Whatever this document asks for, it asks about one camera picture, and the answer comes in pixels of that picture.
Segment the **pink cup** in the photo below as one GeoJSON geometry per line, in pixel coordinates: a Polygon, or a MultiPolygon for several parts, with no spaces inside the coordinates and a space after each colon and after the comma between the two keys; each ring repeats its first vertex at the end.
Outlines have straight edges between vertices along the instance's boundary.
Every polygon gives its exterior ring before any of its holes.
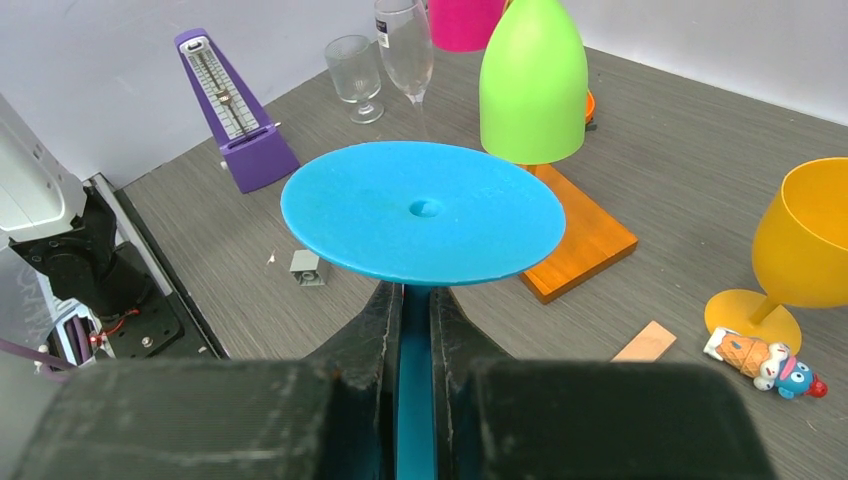
{"type": "Polygon", "coordinates": [[[506,0],[430,0],[433,44],[448,52],[483,50],[506,0]]]}

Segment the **small gray object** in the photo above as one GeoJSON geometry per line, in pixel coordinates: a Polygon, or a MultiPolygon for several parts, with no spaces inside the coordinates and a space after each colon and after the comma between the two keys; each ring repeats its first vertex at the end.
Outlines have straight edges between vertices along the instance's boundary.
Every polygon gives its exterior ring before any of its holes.
{"type": "Polygon", "coordinates": [[[289,271],[301,287],[315,287],[327,283],[330,264],[309,250],[297,250],[289,271]]]}

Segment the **cable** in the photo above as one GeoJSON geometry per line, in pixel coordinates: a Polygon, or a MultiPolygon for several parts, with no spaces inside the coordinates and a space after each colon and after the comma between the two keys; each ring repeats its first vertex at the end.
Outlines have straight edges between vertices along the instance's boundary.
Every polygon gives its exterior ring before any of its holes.
{"type": "Polygon", "coordinates": [[[82,319],[79,316],[74,315],[74,318],[71,319],[74,324],[75,335],[77,337],[77,344],[80,347],[80,365],[89,361],[91,359],[91,344],[88,342],[88,335],[85,334],[85,329],[82,328],[82,319]]]}
{"type": "Polygon", "coordinates": [[[98,347],[103,346],[103,342],[106,341],[106,337],[108,337],[109,335],[112,335],[113,333],[120,330],[121,327],[124,326],[124,322],[126,321],[127,317],[131,317],[131,316],[135,316],[135,315],[139,315],[139,314],[141,314],[141,311],[137,308],[134,308],[134,309],[128,311],[122,317],[120,317],[117,325],[115,325],[114,327],[112,327],[111,329],[109,329],[105,332],[100,332],[98,334],[92,334],[91,337],[88,339],[88,341],[90,341],[92,343],[92,345],[96,345],[98,347]]]}
{"type": "Polygon", "coordinates": [[[46,353],[37,352],[31,348],[23,347],[21,345],[18,345],[17,343],[12,343],[2,338],[0,338],[0,351],[10,353],[18,357],[26,358],[34,362],[41,362],[46,367],[54,367],[58,368],[59,370],[73,370],[77,368],[76,365],[62,360],[61,358],[54,357],[53,355],[48,355],[46,353]]]}

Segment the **yellow plastic goblet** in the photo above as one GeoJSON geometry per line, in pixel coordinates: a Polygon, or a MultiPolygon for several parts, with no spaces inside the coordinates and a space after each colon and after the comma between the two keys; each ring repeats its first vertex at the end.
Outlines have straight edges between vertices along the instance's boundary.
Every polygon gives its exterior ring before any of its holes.
{"type": "Polygon", "coordinates": [[[783,305],[848,305],[848,158],[814,160],[786,175],[754,235],[752,261],[766,294],[717,294],[707,303],[707,329],[783,342],[797,353],[801,328],[783,305]]]}

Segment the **clear glass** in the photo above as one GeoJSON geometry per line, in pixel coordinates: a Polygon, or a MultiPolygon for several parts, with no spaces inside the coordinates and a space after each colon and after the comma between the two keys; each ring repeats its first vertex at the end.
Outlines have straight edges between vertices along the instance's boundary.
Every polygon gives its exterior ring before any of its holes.
{"type": "Polygon", "coordinates": [[[380,71],[371,41],[362,35],[337,38],[324,49],[324,58],[339,98],[356,104],[351,121],[367,124],[382,117],[383,105],[372,100],[380,92],[380,71]]]}
{"type": "Polygon", "coordinates": [[[421,0],[377,0],[377,43],[386,73],[412,102],[429,140],[424,121],[424,94],[433,77],[433,40],[421,0]]]}

